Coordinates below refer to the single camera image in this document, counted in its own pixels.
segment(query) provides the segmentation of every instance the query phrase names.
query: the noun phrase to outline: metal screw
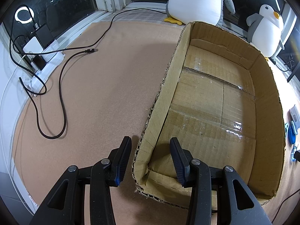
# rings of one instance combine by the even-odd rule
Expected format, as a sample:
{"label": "metal screw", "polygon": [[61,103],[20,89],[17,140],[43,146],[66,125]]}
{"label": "metal screw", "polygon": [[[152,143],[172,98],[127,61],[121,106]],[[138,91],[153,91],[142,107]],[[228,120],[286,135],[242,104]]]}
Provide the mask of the metal screw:
{"label": "metal screw", "polygon": [[74,172],[76,170],[76,166],[72,165],[68,167],[69,172]]}
{"label": "metal screw", "polygon": [[192,160],[192,163],[193,163],[194,165],[199,165],[199,164],[200,164],[200,160],[198,160],[198,159],[193,159],[193,160]]}
{"label": "metal screw", "polygon": [[103,165],[106,165],[106,164],[110,163],[110,160],[108,158],[104,158],[104,159],[101,160],[101,163]]}
{"label": "metal screw", "polygon": [[233,167],[231,167],[231,166],[226,166],[226,167],[225,167],[225,170],[226,170],[227,172],[231,173],[231,172],[233,172]]}

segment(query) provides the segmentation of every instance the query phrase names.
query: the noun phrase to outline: penguin foot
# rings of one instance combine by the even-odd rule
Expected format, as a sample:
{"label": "penguin foot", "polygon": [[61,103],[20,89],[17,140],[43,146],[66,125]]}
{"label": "penguin foot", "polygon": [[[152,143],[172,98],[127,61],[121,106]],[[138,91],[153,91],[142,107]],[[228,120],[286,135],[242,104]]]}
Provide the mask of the penguin foot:
{"label": "penguin foot", "polygon": [[177,20],[177,19],[174,19],[172,17],[168,17],[168,18],[165,18],[164,19],[165,22],[170,22],[172,24],[178,24],[178,25],[182,25],[182,22]]}

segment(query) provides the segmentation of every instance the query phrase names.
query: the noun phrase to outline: penguin plush toy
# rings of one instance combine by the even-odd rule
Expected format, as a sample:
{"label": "penguin plush toy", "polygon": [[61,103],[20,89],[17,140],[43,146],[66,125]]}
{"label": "penguin plush toy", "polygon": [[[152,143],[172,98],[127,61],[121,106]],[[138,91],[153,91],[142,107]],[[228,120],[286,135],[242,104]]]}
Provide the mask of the penguin plush toy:
{"label": "penguin plush toy", "polygon": [[269,58],[279,46],[284,50],[281,40],[282,17],[269,5],[262,5],[259,14],[254,13],[246,19],[249,26],[247,40]]}
{"label": "penguin plush toy", "polygon": [[169,0],[166,5],[168,17],[165,22],[182,25],[202,21],[221,27],[223,4],[232,14],[235,13],[232,0]]}

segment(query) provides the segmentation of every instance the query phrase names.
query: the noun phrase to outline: penguin beak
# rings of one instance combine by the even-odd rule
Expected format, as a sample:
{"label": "penguin beak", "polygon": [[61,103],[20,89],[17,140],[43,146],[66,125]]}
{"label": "penguin beak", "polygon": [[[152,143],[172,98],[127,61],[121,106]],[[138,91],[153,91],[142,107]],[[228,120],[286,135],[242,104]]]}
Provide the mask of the penguin beak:
{"label": "penguin beak", "polygon": [[277,12],[275,12],[275,11],[274,11],[274,16],[275,16],[275,18],[277,18],[277,19],[280,18],[280,15],[279,15]]}

